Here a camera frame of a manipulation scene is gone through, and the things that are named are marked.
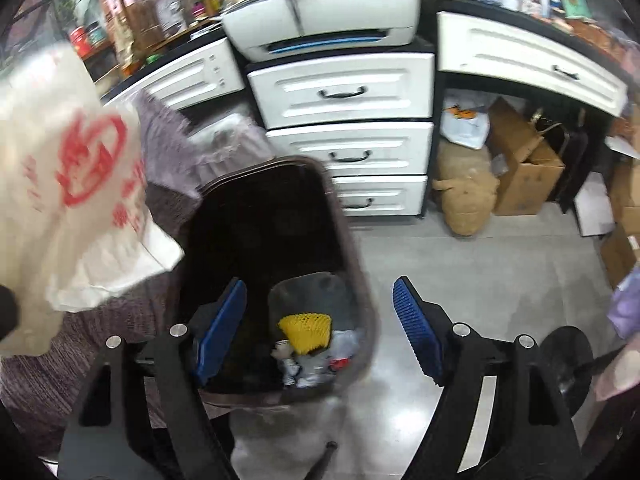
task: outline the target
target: blue stripe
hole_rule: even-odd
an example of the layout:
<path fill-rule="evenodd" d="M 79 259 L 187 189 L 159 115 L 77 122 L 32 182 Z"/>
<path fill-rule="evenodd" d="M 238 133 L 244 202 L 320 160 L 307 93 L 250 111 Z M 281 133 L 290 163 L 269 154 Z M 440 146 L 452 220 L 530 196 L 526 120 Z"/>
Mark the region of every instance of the blue stripe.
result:
<path fill-rule="evenodd" d="M 283 46 L 282 48 L 277 48 L 275 50 L 271 50 L 272 54 L 280 54 L 283 52 L 289 52 L 291 50 L 300 50 L 301 48 L 311 48 L 313 46 L 323 46 L 330 45 L 334 43 L 365 43 L 367 41 L 379 41 L 382 40 L 384 36 L 364 36 L 362 38 L 336 38 L 335 40 L 322 40 L 322 41 L 313 41 L 311 43 L 301 43 L 292 46 Z"/>

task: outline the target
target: yellow mesh foam net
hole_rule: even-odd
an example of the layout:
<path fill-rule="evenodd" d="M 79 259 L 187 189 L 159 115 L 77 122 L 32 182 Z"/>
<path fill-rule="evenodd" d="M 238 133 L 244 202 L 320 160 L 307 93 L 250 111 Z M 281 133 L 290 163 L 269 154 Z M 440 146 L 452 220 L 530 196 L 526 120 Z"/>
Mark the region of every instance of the yellow mesh foam net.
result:
<path fill-rule="evenodd" d="M 327 314 L 293 314 L 283 317 L 278 326 L 299 355 L 329 346 L 331 317 Z"/>

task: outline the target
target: white plastic bag with orange print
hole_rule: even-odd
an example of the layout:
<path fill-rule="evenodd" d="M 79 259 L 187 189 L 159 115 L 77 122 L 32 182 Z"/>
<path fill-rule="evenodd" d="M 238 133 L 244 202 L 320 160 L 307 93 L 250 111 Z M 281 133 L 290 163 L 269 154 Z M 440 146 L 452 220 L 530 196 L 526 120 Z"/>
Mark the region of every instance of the white plastic bag with orange print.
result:
<path fill-rule="evenodd" d="M 0 355 L 47 352 L 64 311 L 95 308 L 182 257 L 145 206 L 135 111 L 102 108 L 68 44 L 0 80 L 0 175 L 0 283 L 20 306 Z"/>

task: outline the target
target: metal bolt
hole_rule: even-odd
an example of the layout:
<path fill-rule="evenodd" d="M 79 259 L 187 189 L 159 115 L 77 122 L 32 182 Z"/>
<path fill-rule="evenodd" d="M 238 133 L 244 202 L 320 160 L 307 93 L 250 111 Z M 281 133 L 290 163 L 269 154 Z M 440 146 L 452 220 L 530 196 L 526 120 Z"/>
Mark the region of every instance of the metal bolt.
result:
<path fill-rule="evenodd" d="M 535 341 L 533 341 L 533 338 L 530 335 L 521 335 L 518 338 L 518 343 L 520 343 L 522 346 L 524 346 L 524 348 L 533 348 L 533 345 L 536 344 Z"/>
<path fill-rule="evenodd" d="M 187 326 L 182 323 L 173 325 L 169 329 L 169 334 L 171 334 L 174 337 L 180 337 L 181 335 L 185 335 L 186 333 L 187 333 Z"/>
<path fill-rule="evenodd" d="M 453 326 L 453 333 L 460 337 L 466 337 L 471 334 L 471 329 L 464 323 L 456 323 Z"/>
<path fill-rule="evenodd" d="M 107 339 L 107 347 L 108 348 L 117 348 L 122 343 L 122 338 L 119 335 L 112 335 Z"/>

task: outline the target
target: black countertop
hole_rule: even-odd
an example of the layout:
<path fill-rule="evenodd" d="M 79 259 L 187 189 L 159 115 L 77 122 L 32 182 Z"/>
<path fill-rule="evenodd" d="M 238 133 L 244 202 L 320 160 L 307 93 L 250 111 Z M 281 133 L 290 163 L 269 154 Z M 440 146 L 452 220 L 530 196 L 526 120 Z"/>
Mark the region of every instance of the black countertop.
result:
<path fill-rule="evenodd" d="M 422 5 L 420 8 L 420 20 L 418 23 L 418 35 L 422 36 L 424 40 L 428 40 L 433 43 L 436 42 L 436 13 L 441 10 L 447 12 L 458 12 L 460 14 L 468 14 L 469 16 L 485 18 L 487 20 L 493 20 L 494 22 L 501 22 L 507 25 L 512 25 L 513 27 L 521 28 L 523 30 L 528 30 L 529 32 L 533 32 L 534 34 L 538 34 L 539 36 L 543 36 L 544 38 L 548 38 L 559 44 L 562 44 L 567 48 L 570 48 L 572 50 L 575 50 L 579 54 L 582 54 L 584 57 L 591 59 L 593 62 L 597 63 L 601 67 L 605 68 L 608 72 L 612 73 L 614 76 L 622 80 L 630 89 L 635 91 L 638 88 L 631 75 L 623 70 L 617 62 L 615 62 L 610 57 L 607 57 L 605 54 L 601 53 L 599 50 L 592 47 L 589 43 L 582 40 L 581 38 L 578 38 L 577 36 L 571 36 L 563 32 L 562 30 L 555 28 L 553 25 L 537 20 L 536 18 L 533 18 L 532 16 L 529 16 L 528 14 L 525 14 L 523 12 L 514 12 L 513 10 L 503 9 L 502 7 L 485 4 L 476 0 L 422 0 Z M 226 34 L 222 26 L 220 26 L 215 30 L 208 32 L 207 34 L 196 38 L 195 40 L 188 41 L 187 43 L 178 46 L 177 48 L 169 51 L 167 54 L 162 56 L 160 59 L 141 68 L 135 74 L 128 77 L 118 85 L 114 86 L 114 88 L 112 88 L 103 96 L 103 98 L 101 99 L 102 102 L 107 102 L 113 99 L 114 97 L 116 97 L 116 95 L 120 94 L 122 91 L 133 85 L 133 83 L 140 81 L 143 77 L 151 74 L 161 66 L 171 63 L 175 59 L 178 59 L 179 57 L 182 57 L 185 54 L 188 54 L 193 50 L 200 48 L 201 46 L 205 46 L 206 44 L 221 40 L 225 37 Z M 414 40 L 412 44 L 405 45 L 404 47 L 408 49 L 415 48 L 415 43 L 416 41 L 418 41 L 420 43 L 418 52 L 434 52 L 435 49 L 433 45 L 427 44 L 424 40 L 416 38 L 416 40 Z M 295 60 L 324 56 L 336 56 L 340 54 L 365 54 L 367 52 L 384 52 L 389 50 L 402 52 L 402 46 L 389 47 L 386 49 L 350 48 L 342 50 L 322 51 L 311 54 L 302 54 L 298 56 L 288 56 L 267 62 L 255 63 L 250 65 L 248 68 L 250 70 L 256 70 L 258 68 L 265 68 L 267 66 L 281 64 L 283 62 L 293 62 Z"/>
<path fill-rule="evenodd" d="M 494 22 L 501 22 L 506 25 L 528 30 L 529 32 L 562 44 L 571 50 L 575 50 L 619 78 L 629 88 L 636 88 L 636 84 L 631 75 L 624 70 L 619 63 L 581 38 L 567 34 L 553 25 L 542 22 L 524 12 L 504 9 L 503 7 L 485 4 L 477 0 L 422 0 L 418 33 L 423 32 L 427 38 L 431 39 L 433 35 L 431 35 L 428 30 L 425 30 L 424 25 L 434 23 L 436 13 L 441 10 L 467 14 L 469 16 L 493 20 Z"/>

